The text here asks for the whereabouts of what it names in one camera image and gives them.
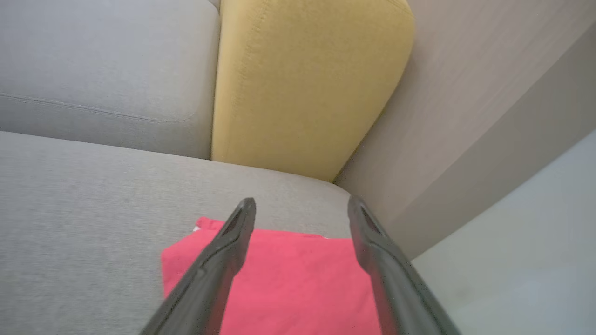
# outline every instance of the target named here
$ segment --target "yellow sofa armrest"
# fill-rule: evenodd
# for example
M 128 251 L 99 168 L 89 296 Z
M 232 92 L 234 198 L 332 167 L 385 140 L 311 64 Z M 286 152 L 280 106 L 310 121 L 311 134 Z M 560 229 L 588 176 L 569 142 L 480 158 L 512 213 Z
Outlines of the yellow sofa armrest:
M 222 0 L 212 159 L 331 181 L 398 84 L 404 0 Z

